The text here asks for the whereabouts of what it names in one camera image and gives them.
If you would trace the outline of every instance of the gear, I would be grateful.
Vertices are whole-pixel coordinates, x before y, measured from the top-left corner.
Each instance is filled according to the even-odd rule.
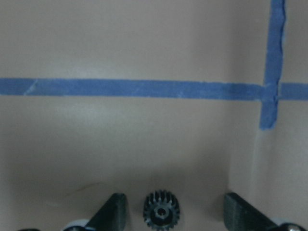
[[[149,194],[144,202],[143,217],[145,223],[157,231],[173,228],[180,218],[177,198],[165,190]]]

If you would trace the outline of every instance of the blue tape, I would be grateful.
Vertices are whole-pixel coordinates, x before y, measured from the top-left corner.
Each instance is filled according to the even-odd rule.
[[[262,130],[272,129],[277,120],[278,86],[282,75],[282,40],[284,37],[285,20],[285,0],[272,0],[264,76],[264,94],[259,125]]]
[[[280,100],[308,100],[308,84],[282,83]]]
[[[0,78],[0,95],[123,96],[216,100],[259,100],[255,84],[118,79]]]

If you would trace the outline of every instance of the gear hub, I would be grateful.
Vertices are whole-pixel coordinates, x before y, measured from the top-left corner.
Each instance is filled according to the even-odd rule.
[[[143,217],[145,223],[157,231],[173,228],[180,218],[177,198],[165,190],[149,194],[144,202]]]

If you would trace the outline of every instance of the metal bolt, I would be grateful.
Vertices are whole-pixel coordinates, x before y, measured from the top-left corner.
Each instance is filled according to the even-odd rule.
[[[288,231],[301,231],[301,229],[297,225],[289,225]]]

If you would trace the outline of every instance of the blue painter's tape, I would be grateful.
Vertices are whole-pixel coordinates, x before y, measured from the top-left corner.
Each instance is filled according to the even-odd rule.
[[[285,0],[272,0],[269,21],[269,36],[264,77],[264,94],[260,128],[271,129],[275,126],[278,112],[278,85],[282,75]]]
[[[308,100],[308,84],[282,83],[280,100]]]
[[[260,100],[256,84],[118,79],[0,78],[0,95],[122,96],[215,100]]]

